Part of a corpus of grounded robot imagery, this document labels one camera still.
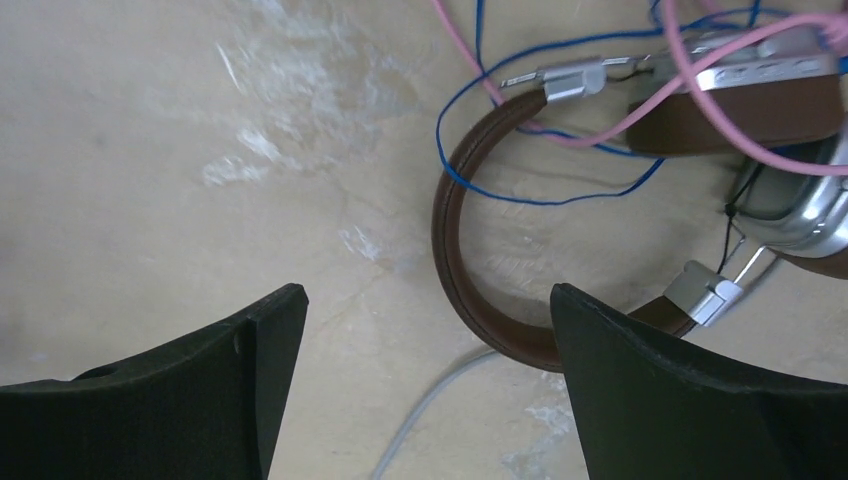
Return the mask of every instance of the brown ear cushion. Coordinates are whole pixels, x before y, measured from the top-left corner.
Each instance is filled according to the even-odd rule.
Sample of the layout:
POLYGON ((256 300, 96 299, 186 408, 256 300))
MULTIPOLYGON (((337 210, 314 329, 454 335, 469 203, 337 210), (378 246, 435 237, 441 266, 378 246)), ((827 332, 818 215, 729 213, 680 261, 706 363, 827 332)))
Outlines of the brown ear cushion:
MULTIPOLYGON (((727 117, 766 148, 822 140, 845 121, 837 75, 709 92, 727 117)), ((630 105, 629 111, 643 102, 630 105)), ((689 94, 675 94, 627 130, 636 153, 658 157, 733 153, 689 94)))
MULTIPOLYGON (((540 90, 519 95, 483 117, 450 158, 459 175, 471 180, 489 153, 509 133, 532 119, 547 100, 540 90)), ((459 222, 466 189, 442 173, 433 201, 433 259, 445 294, 459 317, 480 339, 500 353, 532 367, 562 372, 553 330, 518 321, 489 303, 477 290, 462 259, 459 222)), ((695 323, 670 300, 660 297, 632 316, 669 334, 682 336, 695 323)))
POLYGON ((781 252, 774 253, 778 257, 808 272, 818 273, 819 275, 839 280, 848 280, 848 249, 824 258, 793 257, 792 255, 781 252))

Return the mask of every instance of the curved brown band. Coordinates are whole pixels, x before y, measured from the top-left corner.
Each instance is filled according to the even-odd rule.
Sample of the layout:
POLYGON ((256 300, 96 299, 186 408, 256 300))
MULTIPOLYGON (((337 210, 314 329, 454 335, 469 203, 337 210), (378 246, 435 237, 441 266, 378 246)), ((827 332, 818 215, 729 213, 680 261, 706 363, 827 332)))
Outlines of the curved brown band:
MULTIPOLYGON (((462 178, 470 180, 495 145, 545 105, 544 92, 533 90, 494 109, 465 135, 451 156, 451 166, 462 178)), ((433 257, 448 299, 468 328, 495 350, 533 367, 562 372, 553 330, 509 317, 492 306, 471 281, 459 246, 465 193, 465 188, 443 173, 433 203, 433 257)), ((653 300, 631 316, 676 336, 685 335, 695 326, 685 312, 665 297, 653 300)))

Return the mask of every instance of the beige surface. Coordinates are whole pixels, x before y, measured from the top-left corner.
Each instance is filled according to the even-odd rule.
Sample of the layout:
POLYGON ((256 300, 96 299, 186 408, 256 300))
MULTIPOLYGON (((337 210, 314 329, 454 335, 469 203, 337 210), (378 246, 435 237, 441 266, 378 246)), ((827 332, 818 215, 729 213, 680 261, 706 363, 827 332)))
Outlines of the beige surface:
MULTIPOLYGON (((272 478, 365 478, 423 389, 479 346, 441 292, 428 238, 432 125, 470 76, 428 2, 344 3, 0 3, 0 384, 71 378, 302 283, 312 305, 272 478)), ((470 33, 473 2, 451 3, 470 33)), ((641 1, 490 3, 488 61, 647 24, 641 1)), ((611 91, 549 116, 600 128, 624 98, 611 91)), ((448 144, 486 108, 480 95, 462 102, 448 144)), ((627 202, 474 198, 472 269, 528 315, 544 313, 561 281, 634 307, 684 261, 718 260, 733 165, 671 161, 627 202)), ((517 138, 481 177, 561 198, 646 166, 517 138)), ((839 292, 785 266, 691 339, 848 382, 839 292)), ((467 374, 389 478, 585 478, 562 379, 503 359, 467 374)))

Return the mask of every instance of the concrete floor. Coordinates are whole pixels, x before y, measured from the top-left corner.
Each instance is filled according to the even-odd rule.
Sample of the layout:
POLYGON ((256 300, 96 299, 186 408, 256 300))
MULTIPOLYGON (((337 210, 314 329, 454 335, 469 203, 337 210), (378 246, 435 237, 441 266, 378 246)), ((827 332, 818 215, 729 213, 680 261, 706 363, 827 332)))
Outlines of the concrete floor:
MULTIPOLYGON (((429 254, 433 122, 470 73, 427 2, 279 1, 0 3, 0 384, 71 378, 302 283, 312 304, 272 478, 366 478, 424 388, 480 346, 429 254)), ((450 3, 470 34, 472 2, 450 3)), ((490 3, 489 62, 647 25, 645 2, 490 3)), ((613 89, 548 116, 598 129, 625 99, 613 89)), ((461 102, 448 145, 487 108, 479 94, 461 102)), ((737 164, 668 162, 627 201, 537 209, 473 198, 471 268, 537 321, 556 282, 637 306, 686 260, 718 261, 717 211, 737 164)), ((646 167, 516 137, 481 181, 561 198, 617 188, 646 167)), ((690 338, 848 382, 844 291, 783 266, 690 338)), ((504 359, 467 374, 388 477, 586 478, 562 378, 504 359)))

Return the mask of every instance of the headphones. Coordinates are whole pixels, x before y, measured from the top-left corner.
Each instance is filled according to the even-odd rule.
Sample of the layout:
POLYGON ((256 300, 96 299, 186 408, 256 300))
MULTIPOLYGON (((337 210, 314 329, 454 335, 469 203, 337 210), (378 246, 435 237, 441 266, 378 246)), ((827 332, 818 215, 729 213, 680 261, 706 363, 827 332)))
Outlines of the headphones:
MULTIPOLYGON (((735 38, 707 33, 686 42, 697 59, 735 38)), ((539 69, 505 81, 508 87, 535 81, 531 89, 484 116, 450 157, 433 204, 432 246, 436 270, 448 299, 463 322, 489 346, 516 361, 561 372, 553 330, 532 326, 495 308, 472 282, 459 244, 466 189, 454 176, 471 181, 494 147, 549 103, 585 97, 603 89, 606 67, 644 67, 631 112, 676 75, 667 54, 619 59, 585 59, 539 69)), ((753 140, 792 160, 848 165, 848 123, 842 111, 838 60, 821 47, 815 30, 798 27, 725 57, 698 75, 725 114, 753 140)), ((734 151, 712 127, 685 89, 679 89, 627 130, 637 153, 657 156, 734 151)), ((690 261, 663 295, 630 315, 682 337, 709 326, 744 293, 739 280, 766 249, 805 270, 848 279, 848 181, 777 170, 747 159, 725 209, 729 227, 762 247, 731 281, 690 261)))

